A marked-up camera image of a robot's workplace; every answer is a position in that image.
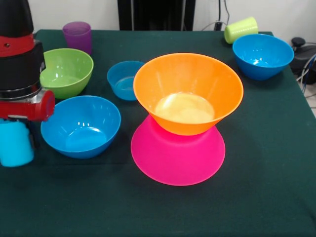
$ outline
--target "table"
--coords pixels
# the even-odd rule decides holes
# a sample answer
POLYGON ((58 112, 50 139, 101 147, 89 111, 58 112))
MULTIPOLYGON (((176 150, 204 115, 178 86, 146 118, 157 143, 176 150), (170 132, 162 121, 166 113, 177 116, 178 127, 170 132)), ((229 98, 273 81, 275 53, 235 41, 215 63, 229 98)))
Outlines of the table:
MULTIPOLYGON (((61 31, 40 30, 44 50, 66 47, 61 31)), ((267 81, 237 68, 223 32, 93 31, 95 67, 83 94, 114 102, 119 133, 100 156, 64 157, 41 140, 35 160, 0 168, 0 236, 315 236, 316 120, 289 67, 267 81), (106 81, 120 61, 173 52, 215 57, 241 77, 244 99, 217 127, 226 143, 221 169, 194 186, 144 175, 130 140, 147 113, 118 99, 106 81)))

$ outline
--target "cable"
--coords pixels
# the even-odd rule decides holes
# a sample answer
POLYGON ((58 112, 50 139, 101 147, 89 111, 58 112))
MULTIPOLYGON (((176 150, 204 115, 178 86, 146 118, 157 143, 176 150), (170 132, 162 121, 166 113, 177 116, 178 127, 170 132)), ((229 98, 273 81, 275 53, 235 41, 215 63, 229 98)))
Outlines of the cable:
POLYGON ((225 9, 226 9, 226 12, 227 12, 227 15, 228 15, 228 17, 227 17, 227 25, 228 25, 230 15, 229 15, 229 12, 227 10, 226 0, 224 0, 224 5, 225 5, 225 9))
POLYGON ((313 95, 306 96, 305 98, 307 99, 307 98, 310 98, 310 97, 313 97, 313 96, 316 96, 316 93, 313 94, 313 95))
POLYGON ((201 31, 204 31, 207 27, 209 27, 209 26, 215 24, 216 22, 223 23, 225 26, 227 25, 227 24, 226 24, 225 22, 223 22, 223 21, 214 21, 214 22, 212 22, 212 23, 209 23, 207 26, 205 26, 201 31))
POLYGON ((305 73, 305 69, 309 66, 309 63, 310 63, 312 60, 315 61, 315 58, 316 58, 316 54, 314 54, 314 55, 307 61, 307 63, 306 63, 305 66, 303 67, 301 76, 300 76, 299 78, 297 78, 297 81, 300 80, 300 85, 301 85, 301 89, 302 89, 302 90, 303 90, 303 77, 304 77, 305 74, 307 74, 307 73, 305 73))
MULTIPOLYGON (((308 69, 304 72, 304 75, 303 75, 303 77, 308 73, 308 69)), ((302 78, 302 76, 299 76, 297 79, 296 79, 296 81, 299 81, 300 79, 302 78)))
POLYGON ((221 0, 218 0, 218 21, 221 20, 221 0))
POLYGON ((311 68, 312 68, 312 65, 313 65, 314 61, 313 61, 313 60, 310 61, 310 65, 309 65, 309 67, 308 67, 308 72, 307 72, 307 75, 306 75, 306 77, 305 77, 305 82, 304 82, 304 86, 303 86, 303 94, 305 93, 308 75, 309 75, 309 73, 310 73, 310 70, 311 70, 311 68))

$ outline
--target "white wall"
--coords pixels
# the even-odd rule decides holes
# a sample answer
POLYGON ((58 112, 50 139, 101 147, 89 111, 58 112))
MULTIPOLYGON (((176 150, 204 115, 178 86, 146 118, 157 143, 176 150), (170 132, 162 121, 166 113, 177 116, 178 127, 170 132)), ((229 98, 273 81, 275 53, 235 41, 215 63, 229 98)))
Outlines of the white wall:
MULTIPOLYGON (((222 1, 222 21, 227 15, 222 1)), ((316 0, 227 0, 230 23, 256 18, 260 31, 272 31, 287 42, 295 36, 316 42, 316 0)), ((218 0, 197 0, 194 30, 218 19, 218 0)), ((213 30, 214 25, 206 30, 213 30)))
MULTIPOLYGON (((76 20, 88 22, 93 29, 119 30, 117 0, 29 0, 29 3, 36 31, 61 29, 76 20)), ((316 0, 227 0, 227 7, 230 22, 254 16, 260 31, 272 31, 288 42, 294 36, 316 42, 316 0)), ((196 1, 194 30, 201 30, 217 18, 218 0, 196 1)), ((222 3, 222 20, 226 19, 222 3)))
POLYGON ((62 29, 71 21, 85 21, 98 30, 119 30, 117 0, 29 0, 29 4, 35 31, 62 29))

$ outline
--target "black device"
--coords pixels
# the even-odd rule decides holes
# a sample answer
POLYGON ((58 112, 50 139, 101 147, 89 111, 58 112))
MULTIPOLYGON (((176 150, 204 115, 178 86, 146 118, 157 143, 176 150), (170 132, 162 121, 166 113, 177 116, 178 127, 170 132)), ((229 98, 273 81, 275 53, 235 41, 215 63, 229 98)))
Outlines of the black device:
POLYGON ((196 0, 118 0, 120 30, 191 31, 196 0))
POLYGON ((216 22, 214 26, 214 31, 221 31, 222 30, 222 22, 216 22))
MULTIPOLYGON (((294 37, 292 39, 292 47, 294 50, 294 59, 290 63, 290 67, 293 74, 299 77, 302 74, 305 64, 316 54, 316 44, 306 43, 301 37, 294 37)), ((303 77, 303 82, 306 82, 306 84, 316 83, 316 63, 313 63, 309 73, 303 77)))

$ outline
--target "lime green cup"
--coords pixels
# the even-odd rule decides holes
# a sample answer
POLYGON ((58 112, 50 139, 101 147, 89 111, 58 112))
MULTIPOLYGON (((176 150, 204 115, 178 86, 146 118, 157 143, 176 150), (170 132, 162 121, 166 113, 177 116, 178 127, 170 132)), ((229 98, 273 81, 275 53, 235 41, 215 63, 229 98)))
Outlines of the lime green cup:
POLYGON ((40 83, 57 99, 76 96, 87 86, 93 70, 93 60, 87 53, 59 48, 45 52, 44 58, 46 69, 40 74, 40 83))
POLYGON ((257 33, 258 25, 256 19, 253 17, 248 17, 246 19, 237 21, 226 26, 224 31, 224 37, 227 43, 232 44, 241 36, 257 33))

